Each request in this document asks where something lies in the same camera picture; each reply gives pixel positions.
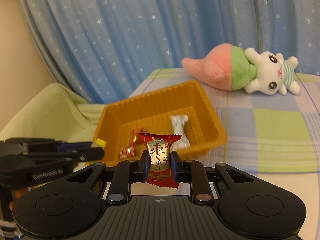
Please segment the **left hand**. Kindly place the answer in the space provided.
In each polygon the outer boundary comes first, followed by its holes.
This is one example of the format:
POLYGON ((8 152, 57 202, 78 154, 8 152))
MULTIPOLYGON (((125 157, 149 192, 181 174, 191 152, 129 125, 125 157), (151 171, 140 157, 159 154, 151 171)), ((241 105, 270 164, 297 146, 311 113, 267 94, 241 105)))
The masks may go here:
POLYGON ((20 198, 23 194, 27 193, 29 191, 29 188, 23 188, 23 189, 17 189, 17 190, 11 190, 11 201, 9 203, 9 208, 12 211, 14 204, 18 198, 20 198))

